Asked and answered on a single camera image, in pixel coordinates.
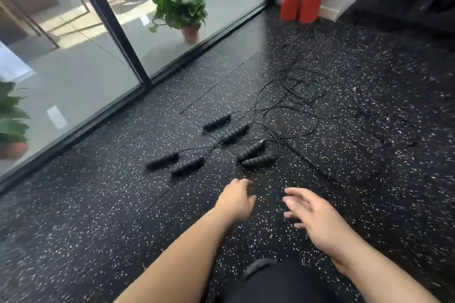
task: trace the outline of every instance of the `terracotta pot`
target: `terracotta pot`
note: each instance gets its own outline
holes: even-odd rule
[[[17,161],[28,151],[28,143],[12,143],[0,147],[0,159]]]
[[[182,28],[182,34],[188,44],[195,44],[199,41],[199,31],[193,27]]]

